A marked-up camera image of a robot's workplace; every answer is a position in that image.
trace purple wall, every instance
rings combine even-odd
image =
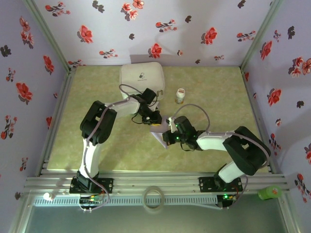
[[[25,180],[35,175],[65,69],[22,1],[2,1],[0,22],[0,232],[8,232]]]
[[[244,69],[273,156],[294,187],[291,195],[306,232],[311,232],[309,5],[285,0]]]

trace green object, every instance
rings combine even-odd
[[[272,185],[258,191],[258,196],[262,200],[279,198],[282,195],[282,189],[279,186]]]

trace small bottle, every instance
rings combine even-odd
[[[185,89],[179,88],[176,92],[175,102],[177,104],[182,104],[184,102],[184,98],[185,98]]]

